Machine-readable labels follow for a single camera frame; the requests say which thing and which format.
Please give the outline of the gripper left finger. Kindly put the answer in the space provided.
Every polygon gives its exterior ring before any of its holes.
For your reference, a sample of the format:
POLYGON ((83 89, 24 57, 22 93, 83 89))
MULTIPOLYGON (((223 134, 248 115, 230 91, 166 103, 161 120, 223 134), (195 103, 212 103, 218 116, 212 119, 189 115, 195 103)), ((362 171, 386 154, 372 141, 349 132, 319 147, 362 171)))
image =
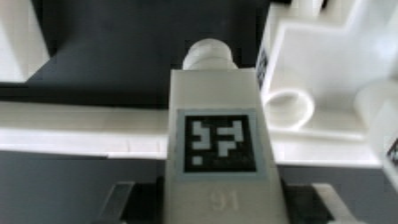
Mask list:
POLYGON ((88 224, 163 224, 163 178, 154 182, 116 182, 99 215, 88 224))

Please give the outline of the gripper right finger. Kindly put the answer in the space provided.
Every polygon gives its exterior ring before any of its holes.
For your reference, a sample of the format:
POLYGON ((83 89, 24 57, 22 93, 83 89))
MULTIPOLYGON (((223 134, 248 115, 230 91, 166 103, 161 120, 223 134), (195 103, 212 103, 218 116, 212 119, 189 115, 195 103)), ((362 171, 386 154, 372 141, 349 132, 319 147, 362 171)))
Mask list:
POLYGON ((362 224, 330 184, 282 183, 289 224, 362 224))

